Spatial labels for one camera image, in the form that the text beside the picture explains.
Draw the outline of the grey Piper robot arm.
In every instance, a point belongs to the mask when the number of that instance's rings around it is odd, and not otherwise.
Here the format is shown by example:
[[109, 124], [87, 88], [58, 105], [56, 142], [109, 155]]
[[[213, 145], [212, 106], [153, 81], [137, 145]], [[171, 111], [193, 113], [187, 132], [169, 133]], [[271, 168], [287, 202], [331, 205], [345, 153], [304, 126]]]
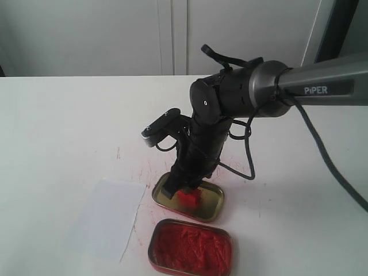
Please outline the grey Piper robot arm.
[[290, 68], [271, 60], [253, 68], [230, 70], [190, 86], [193, 114], [177, 160], [162, 187], [167, 198], [195, 189], [220, 164], [220, 154], [236, 118], [279, 117], [292, 106], [365, 106], [367, 55], [339, 57]]

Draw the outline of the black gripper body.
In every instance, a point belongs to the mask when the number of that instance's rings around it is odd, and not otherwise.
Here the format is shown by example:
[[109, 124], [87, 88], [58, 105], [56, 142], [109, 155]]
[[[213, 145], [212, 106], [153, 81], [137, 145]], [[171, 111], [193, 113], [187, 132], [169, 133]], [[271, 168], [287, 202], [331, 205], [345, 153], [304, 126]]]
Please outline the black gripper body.
[[185, 144], [170, 172], [170, 175], [181, 179], [181, 189], [212, 176], [220, 161], [231, 124], [232, 119], [229, 117], [210, 125], [204, 123], [196, 113], [192, 114], [185, 134]]

